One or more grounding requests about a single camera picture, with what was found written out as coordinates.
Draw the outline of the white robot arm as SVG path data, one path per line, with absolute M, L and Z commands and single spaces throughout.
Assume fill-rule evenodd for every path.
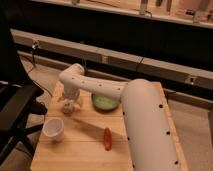
M 83 89 L 122 104 L 134 171 L 181 171 L 163 101 L 152 82 L 88 77 L 78 63 L 62 71 L 59 80 L 64 99 L 76 100 Z

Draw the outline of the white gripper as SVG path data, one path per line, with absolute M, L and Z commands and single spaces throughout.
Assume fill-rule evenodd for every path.
M 58 98 L 57 102 L 64 101 L 65 99 L 76 100 L 77 105 L 81 108 L 83 106 L 83 100 L 80 95 L 80 90 L 73 86 L 64 86 L 62 96 Z

